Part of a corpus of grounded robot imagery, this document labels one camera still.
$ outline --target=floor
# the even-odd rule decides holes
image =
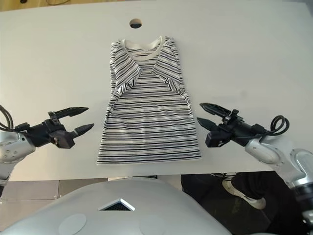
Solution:
[[[181,190],[180,175],[158,176],[162,181]],[[60,181],[9,182],[0,200],[0,231],[34,213],[78,188],[107,181],[103,179],[81,179]]]
[[[28,0],[26,3],[20,3],[20,0],[0,0],[0,11],[10,11],[17,9],[26,9],[33,7],[59,5],[67,0]],[[70,0],[64,4],[81,4],[92,2],[125,1],[125,0]]]

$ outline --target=black pants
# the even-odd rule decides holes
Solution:
[[[277,201],[278,213],[267,233],[278,235],[305,235],[301,210],[293,192],[274,171],[238,173],[231,179],[233,186],[246,196],[260,199],[270,193]]]

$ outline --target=white neckline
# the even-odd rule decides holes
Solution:
[[[147,55],[147,56],[136,57],[136,56],[131,55],[129,53],[129,51],[127,50],[127,49],[147,49],[147,50],[151,50],[151,49],[155,48],[158,45],[158,43],[160,43],[158,48],[155,51],[153,51],[150,55]],[[130,57],[132,57],[132,59],[135,60],[135,61],[145,61],[145,60],[152,59],[153,57],[155,57],[156,55],[158,55],[160,53],[164,43],[165,43],[165,37],[164,36],[160,36],[158,39],[154,40],[153,42],[151,42],[149,44],[133,43],[133,42],[125,40],[125,39],[123,39],[121,41],[122,47],[125,49],[127,54]]]

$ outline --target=striped tank top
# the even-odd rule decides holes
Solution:
[[[175,42],[120,40],[110,56],[111,99],[97,164],[201,158]]]

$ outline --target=clothing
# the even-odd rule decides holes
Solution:
[[[201,157],[175,42],[112,44],[112,96],[98,164],[150,163]]]
[[[308,227],[303,223],[299,204],[293,192],[274,171],[237,173],[231,179],[233,186],[246,196],[260,199],[268,192],[277,201],[278,213],[267,233],[278,235],[305,235]]]

